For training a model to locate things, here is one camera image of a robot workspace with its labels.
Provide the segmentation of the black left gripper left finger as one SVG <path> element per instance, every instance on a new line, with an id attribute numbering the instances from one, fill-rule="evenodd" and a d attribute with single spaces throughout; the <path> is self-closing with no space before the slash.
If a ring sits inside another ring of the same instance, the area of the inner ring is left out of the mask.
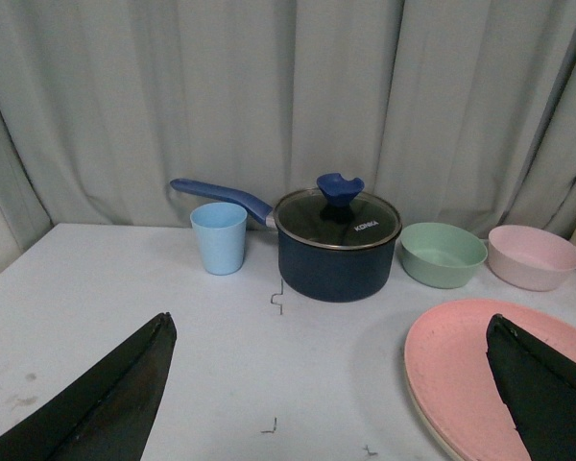
<path id="1" fill-rule="evenodd" d="M 139 460 L 177 342 L 160 313 L 0 436 L 0 460 Z"/>

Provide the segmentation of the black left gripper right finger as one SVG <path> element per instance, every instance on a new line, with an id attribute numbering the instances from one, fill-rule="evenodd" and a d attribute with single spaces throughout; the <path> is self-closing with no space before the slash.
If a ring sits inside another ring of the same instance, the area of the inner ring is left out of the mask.
<path id="1" fill-rule="evenodd" d="M 486 356 L 532 460 L 576 460 L 576 362 L 501 314 L 486 330 Z"/>

